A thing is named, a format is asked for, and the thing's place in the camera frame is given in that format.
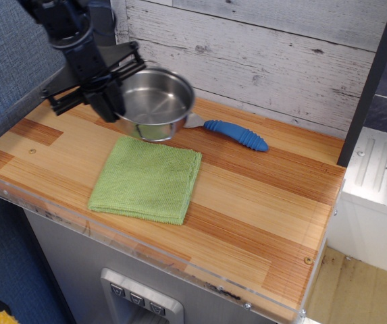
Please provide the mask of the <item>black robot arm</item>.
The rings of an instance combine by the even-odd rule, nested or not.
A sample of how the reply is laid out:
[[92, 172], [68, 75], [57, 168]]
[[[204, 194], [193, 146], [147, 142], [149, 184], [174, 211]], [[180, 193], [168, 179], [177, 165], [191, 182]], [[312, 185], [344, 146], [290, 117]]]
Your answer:
[[51, 46], [63, 53], [65, 65], [42, 90], [56, 115], [90, 105], [106, 122], [125, 114], [122, 82], [146, 65], [136, 42], [99, 46], [89, 8], [93, 1], [21, 1], [46, 31]]

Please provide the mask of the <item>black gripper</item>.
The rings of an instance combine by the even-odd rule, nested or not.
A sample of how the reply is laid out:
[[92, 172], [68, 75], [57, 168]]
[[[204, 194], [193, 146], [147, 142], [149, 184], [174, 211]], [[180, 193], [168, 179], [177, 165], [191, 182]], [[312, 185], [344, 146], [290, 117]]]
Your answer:
[[91, 34], [67, 38], [50, 37], [54, 49], [61, 51], [65, 65], [42, 90], [56, 115], [81, 103], [90, 105], [105, 122], [116, 122], [126, 107], [121, 85], [146, 68], [138, 43], [100, 47]]

